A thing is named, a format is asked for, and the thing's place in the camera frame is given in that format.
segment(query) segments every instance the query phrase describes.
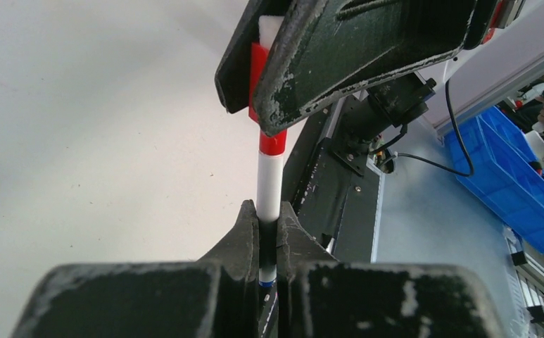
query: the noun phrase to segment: gray tabletop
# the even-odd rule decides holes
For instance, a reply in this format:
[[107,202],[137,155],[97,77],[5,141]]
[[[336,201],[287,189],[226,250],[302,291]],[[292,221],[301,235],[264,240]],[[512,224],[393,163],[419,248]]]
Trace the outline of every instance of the gray tabletop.
[[[395,136],[391,130],[384,134]],[[451,166],[446,148],[430,127],[409,126],[396,151]],[[502,221],[451,173],[410,158],[398,158],[386,176],[377,263],[444,263],[474,271],[486,284],[504,325],[513,323],[507,269],[511,268]]]

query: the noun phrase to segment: black cable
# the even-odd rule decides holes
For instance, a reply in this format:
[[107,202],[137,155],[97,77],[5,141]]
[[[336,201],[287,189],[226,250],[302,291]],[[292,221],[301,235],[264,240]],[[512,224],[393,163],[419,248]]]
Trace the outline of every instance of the black cable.
[[445,104],[448,107],[448,113],[450,114],[450,120],[452,121],[452,128],[454,129],[454,134],[456,135],[456,139],[458,139],[458,143],[460,144],[460,148],[462,149],[462,153],[464,154],[464,157],[467,159],[467,162],[469,164],[469,173],[461,173],[460,171],[456,171],[452,168],[448,168],[444,165],[441,165],[439,163],[435,163],[433,161],[430,161],[426,158],[422,158],[416,155],[411,154],[403,154],[403,153],[395,153],[395,155],[392,155],[388,157],[386,160],[381,162],[379,165],[379,168],[381,169],[386,163],[389,161],[392,161],[394,158],[397,157],[408,157],[408,158],[414,158],[415,160],[423,161],[425,163],[431,164],[433,166],[436,166],[437,168],[443,169],[445,171],[448,171],[450,173],[460,175],[463,177],[471,177],[475,173],[475,168],[473,166],[473,161],[471,159],[471,156],[469,155],[469,152],[467,151],[467,148],[464,146],[464,142],[462,141],[462,136],[460,135],[460,129],[458,128],[458,123],[456,122],[456,117],[454,116],[454,111],[452,110],[452,103],[450,102],[450,80],[445,82]]
[[373,150],[370,154],[375,155],[379,153],[380,151],[384,151],[387,148],[393,146],[396,142],[400,141],[400,139],[402,139],[404,135],[406,135],[407,132],[408,132],[408,125],[403,125],[400,129],[400,134],[398,134],[397,137],[394,137],[393,139],[390,140],[390,142],[384,144],[383,146],[380,146],[378,149]]

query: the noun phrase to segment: gray floor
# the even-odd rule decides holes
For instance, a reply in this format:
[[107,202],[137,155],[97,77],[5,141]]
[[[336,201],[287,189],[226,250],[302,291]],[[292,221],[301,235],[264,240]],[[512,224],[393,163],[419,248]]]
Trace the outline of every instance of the gray floor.
[[[450,166],[446,148],[420,123],[394,149]],[[388,132],[386,137],[394,136]],[[503,224],[453,174],[410,158],[386,178],[378,263],[444,263],[469,268],[485,282],[502,323],[516,320],[508,286]]]

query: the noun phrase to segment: blue plastic crate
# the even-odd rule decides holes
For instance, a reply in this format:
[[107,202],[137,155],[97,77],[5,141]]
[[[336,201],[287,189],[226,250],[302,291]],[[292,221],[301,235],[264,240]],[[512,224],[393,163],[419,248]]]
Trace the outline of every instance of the blue plastic crate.
[[[544,179],[481,116],[461,125],[460,132],[475,174],[457,179],[544,253]],[[454,168],[468,172],[467,160],[453,132],[446,135],[445,144]]]
[[524,138],[524,133],[508,120],[498,107],[491,107],[481,113],[481,118],[495,130],[526,162],[536,162],[537,155]]

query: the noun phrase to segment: red and white marker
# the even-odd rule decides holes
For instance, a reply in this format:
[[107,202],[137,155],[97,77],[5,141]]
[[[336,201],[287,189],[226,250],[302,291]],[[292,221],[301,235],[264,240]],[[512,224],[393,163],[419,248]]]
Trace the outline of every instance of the red and white marker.
[[[262,16],[259,18],[260,43],[251,46],[251,83],[249,85],[249,117],[257,122],[253,110],[253,92],[261,72],[265,67],[267,55],[274,43],[283,18]],[[255,209],[260,228],[260,268],[259,284],[271,287],[276,280],[276,226],[280,217],[282,194],[282,170],[284,169],[284,150],[286,130],[268,137],[260,131],[259,161],[257,172],[257,200]]]

